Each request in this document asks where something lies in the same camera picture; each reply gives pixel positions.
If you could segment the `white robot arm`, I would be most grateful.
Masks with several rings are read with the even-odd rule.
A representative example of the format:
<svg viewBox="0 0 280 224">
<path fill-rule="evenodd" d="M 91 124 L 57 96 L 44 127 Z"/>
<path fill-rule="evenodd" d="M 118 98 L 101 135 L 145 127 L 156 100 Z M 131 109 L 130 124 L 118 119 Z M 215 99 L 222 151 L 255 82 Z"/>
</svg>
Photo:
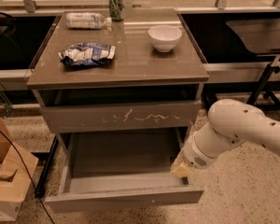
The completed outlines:
<svg viewBox="0 0 280 224">
<path fill-rule="evenodd" d="M 171 174 L 183 178 L 193 169 L 205 169 L 223 152 L 243 142 L 261 145 L 280 157 L 280 121 L 268 118 L 259 108 L 232 99 L 211 105 L 208 121 L 184 142 Z"/>
</svg>

